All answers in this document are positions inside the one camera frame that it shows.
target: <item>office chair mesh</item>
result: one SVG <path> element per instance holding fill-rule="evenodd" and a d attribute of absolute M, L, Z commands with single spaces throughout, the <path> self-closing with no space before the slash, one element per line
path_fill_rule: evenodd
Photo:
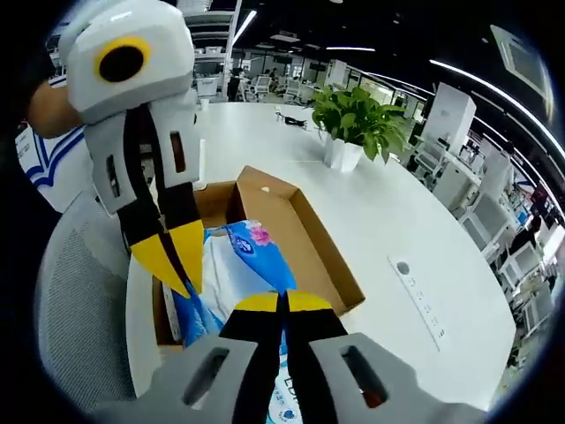
<path fill-rule="evenodd" d="M 117 219 L 83 194 L 43 257 L 36 298 L 41 361 L 85 412 L 135 398 L 124 323 L 128 261 Z"/>

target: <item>round table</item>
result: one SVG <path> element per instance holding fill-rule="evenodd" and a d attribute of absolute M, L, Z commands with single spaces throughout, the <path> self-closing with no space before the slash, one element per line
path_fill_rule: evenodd
<path fill-rule="evenodd" d="M 275 108 L 308 119 L 307 130 L 277 121 Z M 346 329 L 367 334 L 410 364 L 420 387 L 440 400 L 487 409 L 516 332 L 492 271 L 455 218 L 399 163 L 362 157 L 349 174 L 329 169 L 311 114 L 289 105 L 210 104 L 197 122 L 206 146 L 205 180 L 233 180 L 251 165 L 300 187 L 366 296 L 342 317 Z M 448 338 L 440 350 L 390 265 L 391 255 L 418 272 L 441 311 Z M 147 316 L 150 279 L 132 260 L 126 330 L 138 393 L 152 372 L 141 357 L 154 355 L 140 351 L 151 343 L 141 339 L 150 339 L 152 328 L 139 325 L 153 324 Z M 149 312 L 143 310 L 147 302 Z"/>

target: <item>open cardboard box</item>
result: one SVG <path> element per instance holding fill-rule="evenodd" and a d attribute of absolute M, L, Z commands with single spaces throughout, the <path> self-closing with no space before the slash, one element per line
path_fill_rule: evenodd
<path fill-rule="evenodd" d="M 338 315 L 365 296 L 345 260 L 298 187 L 246 166 L 237 181 L 194 192 L 205 227 L 256 219 L 279 247 L 298 289 L 327 300 Z M 157 344 L 173 345 L 161 282 L 153 289 Z"/>

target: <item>green plant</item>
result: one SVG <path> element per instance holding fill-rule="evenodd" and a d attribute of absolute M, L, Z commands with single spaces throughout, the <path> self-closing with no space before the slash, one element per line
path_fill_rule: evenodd
<path fill-rule="evenodd" d="M 360 87 L 352 91 L 332 91 L 326 87 L 323 92 L 316 93 L 313 99 L 312 119 L 332 139 L 363 146 L 371 160 L 381 154 L 385 163 L 391 147 L 404 150 L 405 139 L 397 127 L 402 118 L 392 113 L 404 111 L 404 108 L 381 105 Z"/>

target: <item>potted plant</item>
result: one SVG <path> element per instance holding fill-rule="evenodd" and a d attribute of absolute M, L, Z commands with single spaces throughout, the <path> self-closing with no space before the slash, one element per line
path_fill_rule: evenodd
<path fill-rule="evenodd" d="M 403 108 L 381 105 L 360 87 L 352 91 L 326 87 L 313 99 L 312 119 L 328 132 L 324 163 L 330 168 L 352 171 L 363 151 L 370 160 L 381 155 L 386 163 L 391 147 L 404 149 L 405 139 L 397 128 L 401 118 L 396 115 Z"/>

